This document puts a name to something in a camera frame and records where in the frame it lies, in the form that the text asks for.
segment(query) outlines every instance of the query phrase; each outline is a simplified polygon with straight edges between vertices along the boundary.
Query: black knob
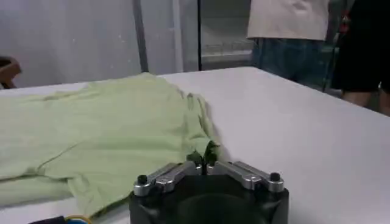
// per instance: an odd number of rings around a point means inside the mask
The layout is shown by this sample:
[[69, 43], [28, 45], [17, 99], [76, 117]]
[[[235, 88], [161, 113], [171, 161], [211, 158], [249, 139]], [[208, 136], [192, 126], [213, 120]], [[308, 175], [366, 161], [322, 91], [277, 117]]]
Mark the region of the black knob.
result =
[[146, 175], [139, 175], [136, 180], [137, 180], [138, 184], [146, 184], [147, 183], [147, 176]]
[[280, 181], [280, 174], [279, 173], [271, 173], [269, 176], [269, 179], [271, 181]]

